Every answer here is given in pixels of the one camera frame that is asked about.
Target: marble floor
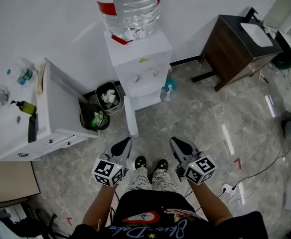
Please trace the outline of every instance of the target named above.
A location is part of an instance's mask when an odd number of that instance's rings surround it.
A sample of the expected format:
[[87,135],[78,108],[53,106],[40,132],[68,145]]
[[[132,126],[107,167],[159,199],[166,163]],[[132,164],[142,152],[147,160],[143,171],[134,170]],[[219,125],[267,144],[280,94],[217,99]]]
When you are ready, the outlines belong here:
[[[149,170],[165,158],[169,161],[169,175],[182,194],[189,189],[186,181],[180,182],[174,172],[176,160],[169,147],[172,136],[187,138],[201,151],[210,155],[218,165],[207,185],[216,194],[221,194],[224,183],[235,185],[240,179],[266,168],[280,153],[291,147],[291,139],[284,140],[280,128],[280,115],[291,111],[291,71],[283,78],[280,71],[268,65],[263,74],[269,85],[257,75],[248,77],[219,92],[214,91],[216,76],[192,84],[190,77],[210,71],[207,62],[197,61],[173,68],[172,76],[177,90],[171,101],[137,111],[140,137],[133,140],[128,160],[130,171],[117,188],[123,194],[134,159],[144,155]],[[91,176],[95,159],[111,143],[129,135],[125,112],[111,117],[107,130],[100,138],[89,139],[70,148],[61,149],[33,162],[34,172],[41,194],[31,203],[40,206],[48,214],[56,213],[58,229],[71,234],[80,224],[88,207],[98,194],[100,185]],[[242,168],[234,160],[240,158]],[[245,180],[243,190],[237,190],[224,203],[234,216],[257,210],[263,215],[270,238],[281,238],[291,228],[291,211],[284,209],[284,192],[291,176],[291,152],[277,160],[267,173]],[[195,209],[199,204],[194,194],[187,197]],[[118,201],[113,200],[116,208]]]

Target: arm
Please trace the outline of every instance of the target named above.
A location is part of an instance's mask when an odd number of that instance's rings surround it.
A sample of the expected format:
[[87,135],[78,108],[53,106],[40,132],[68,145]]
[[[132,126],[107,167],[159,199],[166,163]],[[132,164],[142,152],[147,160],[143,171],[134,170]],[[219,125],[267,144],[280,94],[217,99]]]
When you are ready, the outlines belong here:
[[101,187],[98,196],[91,204],[84,217],[84,220],[82,222],[83,224],[92,226],[96,231],[98,231],[98,223],[99,229],[105,227],[115,190],[116,187]]
[[189,184],[209,222],[217,226],[221,222],[232,218],[229,209],[204,183],[199,186],[191,182]]

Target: fiducial marker cube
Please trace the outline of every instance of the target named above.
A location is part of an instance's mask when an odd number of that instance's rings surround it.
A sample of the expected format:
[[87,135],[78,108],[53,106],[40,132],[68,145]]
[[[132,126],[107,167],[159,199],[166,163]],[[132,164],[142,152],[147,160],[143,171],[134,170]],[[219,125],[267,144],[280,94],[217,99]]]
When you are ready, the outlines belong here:
[[195,185],[200,185],[209,178],[216,170],[216,164],[210,156],[202,157],[186,167],[184,176]]
[[97,158],[92,174],[96,182],[114,187],[124,176],[124,171],[122,165]]

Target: large water bottle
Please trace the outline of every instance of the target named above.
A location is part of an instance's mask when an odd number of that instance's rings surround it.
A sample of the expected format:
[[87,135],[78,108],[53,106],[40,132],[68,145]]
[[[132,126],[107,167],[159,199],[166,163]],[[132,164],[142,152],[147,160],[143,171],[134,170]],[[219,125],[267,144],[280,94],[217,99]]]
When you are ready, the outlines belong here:
[[152,33],[159,19],[160,0],[97,0],[109,32],[125,41]]

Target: white sink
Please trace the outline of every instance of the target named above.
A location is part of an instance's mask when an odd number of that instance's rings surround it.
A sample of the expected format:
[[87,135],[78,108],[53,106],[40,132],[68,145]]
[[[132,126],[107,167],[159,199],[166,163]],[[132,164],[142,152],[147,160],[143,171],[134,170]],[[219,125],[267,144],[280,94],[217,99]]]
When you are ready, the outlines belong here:
[[241,26],[258,46],[260,47],[273,46],[272,41],[258,25],[241,23]]

